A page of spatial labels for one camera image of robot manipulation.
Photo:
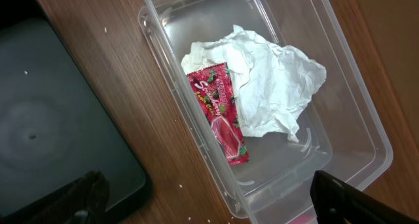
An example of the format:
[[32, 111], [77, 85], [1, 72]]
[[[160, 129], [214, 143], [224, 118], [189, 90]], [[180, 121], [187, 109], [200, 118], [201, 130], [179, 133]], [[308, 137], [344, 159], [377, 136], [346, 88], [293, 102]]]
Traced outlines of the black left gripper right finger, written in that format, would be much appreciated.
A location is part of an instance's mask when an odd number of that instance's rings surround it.
[[323, 170], [315, 171], [310, 196], [319, 224], [418, 224]]

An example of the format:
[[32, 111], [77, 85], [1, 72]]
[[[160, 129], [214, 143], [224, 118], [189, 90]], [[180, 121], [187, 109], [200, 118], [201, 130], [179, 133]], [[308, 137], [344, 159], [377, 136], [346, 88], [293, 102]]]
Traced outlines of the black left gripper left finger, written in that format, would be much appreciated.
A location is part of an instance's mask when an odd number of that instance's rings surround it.
[[7, 223], [104, 223], [110, 184], [91, 171], [24, 208], [1, 218]]

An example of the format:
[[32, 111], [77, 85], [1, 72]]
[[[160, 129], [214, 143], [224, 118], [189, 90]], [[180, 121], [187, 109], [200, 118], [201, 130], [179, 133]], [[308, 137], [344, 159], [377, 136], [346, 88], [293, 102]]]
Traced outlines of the white napkin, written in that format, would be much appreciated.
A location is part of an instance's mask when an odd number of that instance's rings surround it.
[[230, 71], [243, 135], [281, 132], [297, 142], [297, 119], [325, 82], [326, 68], [291, 45], [281, 47], [238, 25], [218, 41], [193, 42], [181, 67], [189, 74], [222, 63]]

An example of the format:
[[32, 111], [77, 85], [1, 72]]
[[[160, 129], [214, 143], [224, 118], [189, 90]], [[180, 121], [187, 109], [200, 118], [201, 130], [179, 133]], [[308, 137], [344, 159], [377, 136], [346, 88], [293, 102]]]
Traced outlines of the red strawberry snack wrapper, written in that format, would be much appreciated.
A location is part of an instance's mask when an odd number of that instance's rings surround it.
[[234, 89], [226, 63], [187, 75], [196, 99], [230, 165], [249, 161], [238, 120]]

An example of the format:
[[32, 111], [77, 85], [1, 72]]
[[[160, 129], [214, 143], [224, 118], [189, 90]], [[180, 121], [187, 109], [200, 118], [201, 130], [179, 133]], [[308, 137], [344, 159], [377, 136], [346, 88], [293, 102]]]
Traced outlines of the clear plastic bin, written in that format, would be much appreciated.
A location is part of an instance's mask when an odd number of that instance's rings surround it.
[[314, 173], [393, 160], [329, 0], [144, 0], [139, 24], [234, 217], [310, 223]]

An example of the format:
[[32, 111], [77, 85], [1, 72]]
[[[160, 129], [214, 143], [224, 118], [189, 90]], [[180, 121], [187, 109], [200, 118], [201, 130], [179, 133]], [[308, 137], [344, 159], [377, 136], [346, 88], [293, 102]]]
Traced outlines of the black tray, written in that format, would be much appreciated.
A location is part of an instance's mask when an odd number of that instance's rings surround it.
[[104, 223], [152, 183], [37, 0], [1, 0], [1, 218], [88, 172], [110, 184]]

